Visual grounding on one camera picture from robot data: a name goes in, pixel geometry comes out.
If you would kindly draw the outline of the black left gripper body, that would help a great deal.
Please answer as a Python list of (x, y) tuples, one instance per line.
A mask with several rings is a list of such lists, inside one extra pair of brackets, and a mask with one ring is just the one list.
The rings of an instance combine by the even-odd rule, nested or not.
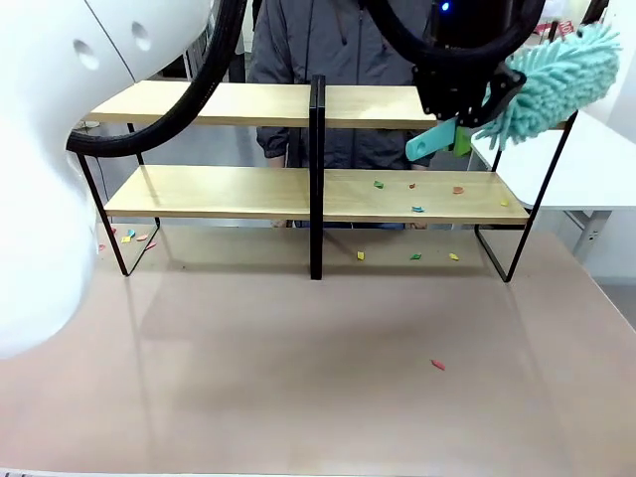
[[(484, 119), (493, 106), (486, 98), (498, 62), (473, 52), (500, 36), (498, 1), (433, 1), (427, 21), (427, 45), (442, 59), (427, 62), (427, 78), (439, 91), (433, 111), (443, 119)], [(471, 59), (458, 59), (458, 52)]]

